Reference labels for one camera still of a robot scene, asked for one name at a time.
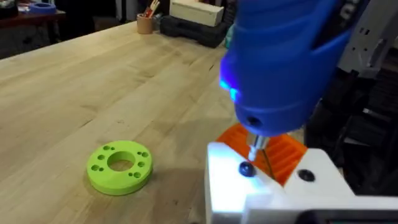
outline wooden workbench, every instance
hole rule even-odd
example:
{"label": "wooden workbench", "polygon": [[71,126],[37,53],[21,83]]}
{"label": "wooden workbench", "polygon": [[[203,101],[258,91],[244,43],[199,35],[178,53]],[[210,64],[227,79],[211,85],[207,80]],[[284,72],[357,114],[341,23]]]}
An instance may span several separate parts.
{"label": "wooden workbench", "polygon": [[[235,122],[224,53],[132,23],[0,61],[0,223],[204,223],[206,145]],[[85,166],[119,139],[154,173],[112,197]]]}

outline floor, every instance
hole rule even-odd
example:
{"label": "floor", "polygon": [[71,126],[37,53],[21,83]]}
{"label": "floor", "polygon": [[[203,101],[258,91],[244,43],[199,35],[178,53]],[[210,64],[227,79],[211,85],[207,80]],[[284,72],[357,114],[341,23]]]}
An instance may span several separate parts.
{"label": "floor", "polygon": [[[121,23],[113,17],[94,17],[97,31],[109,29]],[[20,26],[0,29],[0,59],[22,54],[50,45],[47,28]]]}

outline blue tape roll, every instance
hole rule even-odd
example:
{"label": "blue tape roll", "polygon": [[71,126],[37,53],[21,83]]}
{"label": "blue tape roll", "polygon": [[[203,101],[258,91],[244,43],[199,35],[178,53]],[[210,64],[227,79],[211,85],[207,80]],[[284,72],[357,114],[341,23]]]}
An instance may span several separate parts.
{"label": "blue tape roll", "polygon": [[33,14],[55,14],[57,12],[57,8],[54,4],[49,3],[32,3],[29,5],[29,13]]}

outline green 3d printed part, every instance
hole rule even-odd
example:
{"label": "green 3d printed part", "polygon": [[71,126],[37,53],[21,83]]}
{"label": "green 3d printed part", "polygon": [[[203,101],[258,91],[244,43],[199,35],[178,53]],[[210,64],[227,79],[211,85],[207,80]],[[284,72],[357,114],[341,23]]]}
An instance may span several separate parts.
{"label": "green 3d printed part", "polygon": [[[115,171],[110,164],[125,160],[133,163],[124,171]],[[125,195],[143,187],[152,172],[152,156],[147,148],[133,141],[114,141],[97,150],[87,162],[92,186],[108,195]]]}

